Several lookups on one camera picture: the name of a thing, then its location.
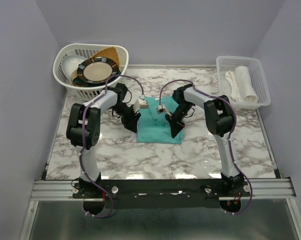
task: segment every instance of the marble table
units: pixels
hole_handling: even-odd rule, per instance
[[[146,96],[158,97],[161,87],[176,79],[191,80],[202,91],[219,94],[215,68],[129,68],[126,74],[141,81]],[[140,95],[139,86],[132,80],[125,83],[133,93],[133,103]],[[168,85],[163,95],[171,95],[174,89],[184,84],[177,82]],[[78,155],[66,138],[68,118],[74,103],[82,101],[68,94],[49,159],[47,180],[72,180],[80,174]],[[249,178],[275,178],[257,112],[238,110],[236,114],[238,122],[233,137],[238,165]],[[137,143],[136,134],[125,129],[120,119],[111,115],[110,110],[102,115],[101,122],[96,155],[102,179],[220,177],[221,160],[217,143],[207,130],[204,111],[199,107],[195,108],[192,117],[185,119],[186,127],[181,145]]]

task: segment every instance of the gray wall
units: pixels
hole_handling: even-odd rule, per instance
[[[301,0],[286,0],[255,55],[271,105],[262,108],[279,170],[291,176],[301,214]]]
[[[16,240],[41,175],[65,91],[59,46],[34,0],[0,0],[0,240]]]
[[[36,0],[60,46],[115,44],[130,64],[252,56],[284,0]]]

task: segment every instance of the laundry basket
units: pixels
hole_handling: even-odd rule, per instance
[[[61,85],[67,88],[68,92],[71,94],[74,94],[78,96],[80,99],[84,101],[88,101],[96,97],[98,94],[100,94],[101,90],[105,88],[105,86],[94,86],[94,87],[78,87],[74,86],[73,83],[65,76],[65,74],[62,71],[61,63],[63,59],[69,55],[80,55],[85,58],[90,58],[92,55],[97,53],[98,51],[105,49],[107,47],[115,47],[119,60],[120,60],[120,66],[119,70],[121,71],[121,74],[124,75],[127,69],[127,66],[129,64],[129,53],[128,51],[122,47],[122,46],[116,46],[116,45],[99,45],[99,44],[82,44],[82,43],[73,43],[70,45],[67,45],[63,47],[55,61],[52,67],[52,73],[56,79],[57,82],[59,82]],[[109,87],[115,86],[118,82],[122,83],[123,79],[122,77],[118,77],[114,81],[108,84]]]
[[[231,85],[225,78],[227,71],[234,71],[239,66],[248,67],[251,85],[258,96],[258,102],[236,102],[230,98],[231,105],[236,109],[257,109],[261,106],[271,104],[270,91],[267,86],[265,74],[261,62],[256,58],[242,57],[242,56],[219,56],[216,59],[217,77],[219,93],[221,95],[231,95]]]

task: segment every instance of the purple cable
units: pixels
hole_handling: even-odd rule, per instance
[[[107,78],[106,82],[105,82],[105,86],[107,86],[108,82],[110,79],[112,78],[115,78],[115,77],[125,77],[125,78],[129,78],[129,79],[132,79],[134,81],[136,81],[140,88],[141,88],[141,93],[144,94],[144,89],[143,89],[143,86],[142,84],[134,77],[131,77],[131,76],[127,76],[127,75],[120,75],[120,74],[117,74],[117,75],[113,75],[113,76],[110,76],[109,78]],[[100,94],[94,101],[91,101],[84,109],[84,112],[82,114],[82,125],[81,125],[81,131],[82,131],[82,148],[79,152],[79,165],[80,165],[80,168],[81,170],[83,171],[84,175],[86,176],[86,178],[95,186],[97,187],[98,189],[100,189],[101,191],[103,191],[105,194],[108,195],[109,199],[110,199],[110,202],[111,202],[111,209],[110,211],[106,214],[106,215],[102,215],[102,216],[98,216],[98,215],[94,215],[94,214],[91,214],[89,212],[87,212],[87,214],[89,216],[92,216],[94,218],[98,218],[98,219],[102,219],[102,218],[107,218],[111,215],[112,211],[114,210],[114,201],[111,197],[111,195],[107,192],[106,189],[104,189],[103,187],[99,186],[96,182],[93,181],[93,179],[91,179],[91,177],[88,175],[84,165],[83,165],[83,159],[82,159],[82,156],[83,156],[83,152],[85,150],[85,147],[86,147],[86,137],[85,137],[85,119],[86,119],[86,113],[87,113],[87,110],[90,108],[90,106],[92,106],[94,103],[96,103],[98,100],[100,100],[102,97],[105,96],[107,92],[107,87],[105,87],[105,92]]]
[[[250,196],[249,196],[249,200],[248,200],[248,203],[246,204],[246,206],[245,206],[243,209],[241,209],[241,211],[239,211],[239,212],[236,212],[236,213],[233,212],[234,215],[239,215],[239,214],[243,213],[243,212],[250,206],[250,204],[251,204],[251,202],[252,202],[252,199],[253,199],[253,186],[252,186],[252,183],[251,183],[251,181],[249,180],[249,178],[246,176],[246,174],[243,173],[243,171],[237,166],[237,164],[236,164],[236,162],[235,162],[235,159],[234,159],[234,153],[233,153],[232,143],[231,143],[231,135],[232,135],[232,133],[234,132],[235,127],[236,127],[236,123],[237,123],[236,111],[235,111],[235,109],[233,108],[233,106],[232,106],[228,101],[226,101],[225,99],[223,99],[223,98],[221,98],[221,97],[219,97],[219,96],[212,96],[212,95],[209,95],[209,94],[207,94],[207,93],[205,93],[205,92],[203,92],[203,91],[197,89],[196,86],[195,86],[195,84],[194,84],[192,81],[190,81],[190,80],[184,80],[184,79],[178,79],[178,80],[170,81],[170,82],[166,83],[166,84],[161,88],[161,90],[160,90],[160,92],[159,92],[159,105],[162,104],[162,92],[163,92],[164,88],[165,88],[167,85],[169,85],[169,84],[171,84],[171,83],[175,83],[175,82],[187,82],[187,83],[192,84],[192,87],[193,87],[193,89],[194,89],[196,92],[198,92],[198,93],[200,93],[200,94],[202,94],[202,95],[204,95],[204,96],[206,96],[206,97],[208,97],[208,98],[218,99],[218,100],[221,100],[221,101],[223,101],[224,103],[226,103],[226,104],[231,108],[231,110],[232,110],[232,112],[233,112],[233,114],[234,114],[234,125],[233,125],[232,129],[229,131],[229,134],[228,134],[228,137],[227,137],[227,140],[228,140],[228,147],[229,147],[229,151],[230,151],[230,157],[231,157],[231,161],[232,161],[232,163],[234,164],[235,168],[237,169],[237,171],[238,171],[240,174],[242,174],[242,175],[244,176],[244,178],[246,179],[246,181],[247,181],[247,183],[248,183],[248,185],[249,185],[249,188],[250,188]]]

